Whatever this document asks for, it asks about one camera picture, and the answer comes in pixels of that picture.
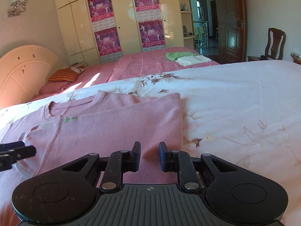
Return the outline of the pink long-sleeve sweater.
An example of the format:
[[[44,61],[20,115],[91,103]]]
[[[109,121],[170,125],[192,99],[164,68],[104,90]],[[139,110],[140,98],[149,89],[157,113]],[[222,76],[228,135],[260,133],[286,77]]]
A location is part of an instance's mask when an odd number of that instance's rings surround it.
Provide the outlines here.
[[[21,182],[89,153],[109,156],[141,143],[136,173],[126,173],[126,183],[168,184],[174,173],[163,173],[159,144],[183,149],[183,118],[178,93],[162,97],[99,91],[66,103],[51,102],[1,130],[1,143],[23,141],[36,148],[36,155],[18,161],[1,173],[1,225],[19,223],[12,192]]]

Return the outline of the pink pillow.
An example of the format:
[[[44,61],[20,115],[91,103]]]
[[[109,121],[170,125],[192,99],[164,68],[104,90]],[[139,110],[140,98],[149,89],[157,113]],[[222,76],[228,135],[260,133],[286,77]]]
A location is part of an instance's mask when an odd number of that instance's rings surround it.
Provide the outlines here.
[[[54,94],[64,91],[71,82],[69,81],[60,81],[60,82],[48,82],[43,87],[41,87],[40,94]]]

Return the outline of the white floral bed sheet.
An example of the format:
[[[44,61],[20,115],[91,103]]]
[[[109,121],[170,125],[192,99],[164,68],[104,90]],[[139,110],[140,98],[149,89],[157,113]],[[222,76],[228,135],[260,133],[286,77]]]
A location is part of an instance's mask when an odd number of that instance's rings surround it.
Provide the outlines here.
[[[300,66],[285,61],[235,63],[157,73],[67,90],[1,111],[2,129],[51,102],[99,91],[162,97],[178,93],[183,149],[211,153],[282,185],[285,225],[300,225]]]

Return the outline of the orange striped pillow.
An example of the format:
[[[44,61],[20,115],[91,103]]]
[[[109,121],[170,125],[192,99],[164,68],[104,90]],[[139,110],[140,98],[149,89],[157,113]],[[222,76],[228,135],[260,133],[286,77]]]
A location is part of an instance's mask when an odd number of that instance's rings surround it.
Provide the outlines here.
[[[74,70],[72,68],[63,68],[57,70],[52,76],[49,77],[49,82],[62,82],[62,81],[68,81],[68,82],[74,82],[78,76],[82,72],[78,69]]]

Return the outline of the white folded cloth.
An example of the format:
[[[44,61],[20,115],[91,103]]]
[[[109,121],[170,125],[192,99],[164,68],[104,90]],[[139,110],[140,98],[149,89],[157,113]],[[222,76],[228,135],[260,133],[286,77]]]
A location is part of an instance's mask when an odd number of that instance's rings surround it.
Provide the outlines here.
[[[207,58],[203,55],[195,55],[195,56],[185,56],[176,59],[176,62],[181,66],[193,66],[196,64],[208,63],[211,62],[210,58]]]

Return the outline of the pink checkered bedspread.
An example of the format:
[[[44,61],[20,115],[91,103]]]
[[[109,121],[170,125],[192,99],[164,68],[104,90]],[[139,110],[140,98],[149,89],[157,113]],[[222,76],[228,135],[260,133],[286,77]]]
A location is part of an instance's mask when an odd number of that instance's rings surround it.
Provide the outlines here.
[[[115,62],[86,67],[86,69],[78,76],[78,78],[74,82],[71,82],[71,84],[65,90],[80,89],[92,85],[136,78],[156,73],[166,73],[185,68],[206,67],[219,64],[216,61],[211,60],[211,62],[208,63],[184,67],[178,64],[176,61],[169,61],[166,59],[166,53],[175,52],[197,53],[195,50],[186,47],[170,47],[161,50],[152,50],[149,52],[122,56]],[[33,97],[33,100],[46,98],[60,93],[38,93]]]

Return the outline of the green folded cloth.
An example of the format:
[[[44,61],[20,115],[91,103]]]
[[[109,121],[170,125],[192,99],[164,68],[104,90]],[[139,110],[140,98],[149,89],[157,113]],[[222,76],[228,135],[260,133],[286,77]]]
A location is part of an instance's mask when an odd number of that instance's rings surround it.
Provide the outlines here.
[[[175,53],[166,53],[165,57],[169,61],[176,61],[178,58],[187,57],[187,56],[196,56],[197,53],[193,52],[175,52]]]

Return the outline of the purple poster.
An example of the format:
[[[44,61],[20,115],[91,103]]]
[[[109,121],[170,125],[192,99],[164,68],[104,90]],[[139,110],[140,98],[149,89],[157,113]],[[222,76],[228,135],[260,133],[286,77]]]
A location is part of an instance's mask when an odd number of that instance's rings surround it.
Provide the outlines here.
[[[101,63],[117,61],[122,57],[121,46],[116,27],[94,33]]]
[[[157,21],[161,19],[159,0],[134,0],[137,21]]]
[[[142,51],[148,52],[165,48],[162,20],[139,22]]]
[[[116,27],[111,0],[88,0],[93,32]]]

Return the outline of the lower right purple poster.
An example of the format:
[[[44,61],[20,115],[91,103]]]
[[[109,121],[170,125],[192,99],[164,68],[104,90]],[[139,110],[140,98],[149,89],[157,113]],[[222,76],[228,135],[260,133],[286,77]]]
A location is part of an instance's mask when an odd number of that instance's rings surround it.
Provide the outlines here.
[[[142,51],[148,52],[165,48],[162,20],[139,22]]]

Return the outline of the cream built-in wardrobe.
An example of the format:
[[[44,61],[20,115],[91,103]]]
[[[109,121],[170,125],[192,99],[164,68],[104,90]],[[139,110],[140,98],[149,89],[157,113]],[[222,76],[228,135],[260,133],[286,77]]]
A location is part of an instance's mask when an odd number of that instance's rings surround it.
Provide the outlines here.
[[[70,63],[101,64],[88,0],[55,0],[59,26]],[[122,56],[141,53],[134,0],[111,0]],[[194,48],[190,0],[159,0],[165,48]]]

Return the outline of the upper left purple poster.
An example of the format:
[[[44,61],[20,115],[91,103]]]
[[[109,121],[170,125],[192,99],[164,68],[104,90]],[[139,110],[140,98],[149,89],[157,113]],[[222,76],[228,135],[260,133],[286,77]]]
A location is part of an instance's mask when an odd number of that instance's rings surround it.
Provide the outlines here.
[[[88,0],[93,32],[116,27],[111,0]]]

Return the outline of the brown wooden tv cabinet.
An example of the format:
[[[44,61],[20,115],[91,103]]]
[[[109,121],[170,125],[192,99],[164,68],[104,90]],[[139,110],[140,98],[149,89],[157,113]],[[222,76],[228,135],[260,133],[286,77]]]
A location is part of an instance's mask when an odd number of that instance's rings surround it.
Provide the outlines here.
[[[291,57],[293,59],[293,62],[296,64],[301,64],[301,55],[298,55],[296,53],[291,53]]]

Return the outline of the upper right purple poster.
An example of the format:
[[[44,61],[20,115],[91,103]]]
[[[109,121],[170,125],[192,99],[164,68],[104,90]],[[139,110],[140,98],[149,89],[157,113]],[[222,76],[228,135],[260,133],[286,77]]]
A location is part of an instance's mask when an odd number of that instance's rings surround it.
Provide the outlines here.
[[[137,21],[157,21],[161,19],[159,0],[134,0]]]

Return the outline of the dark brown wooden door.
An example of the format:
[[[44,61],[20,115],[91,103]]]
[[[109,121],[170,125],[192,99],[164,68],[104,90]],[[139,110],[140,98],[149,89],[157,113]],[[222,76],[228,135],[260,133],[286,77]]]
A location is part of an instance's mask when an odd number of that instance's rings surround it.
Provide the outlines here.
[[[244,0],[216,0],[219,57],[229,63],[243,62],[246,54]]]

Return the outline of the wall sconce lamp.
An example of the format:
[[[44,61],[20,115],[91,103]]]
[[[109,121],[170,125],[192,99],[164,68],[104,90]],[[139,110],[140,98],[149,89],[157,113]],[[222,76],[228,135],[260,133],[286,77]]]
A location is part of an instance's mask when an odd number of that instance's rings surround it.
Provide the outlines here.
[[[12,9],[7,12],[8,17],[16,17],[26,11],[28,0],[11,0]]]

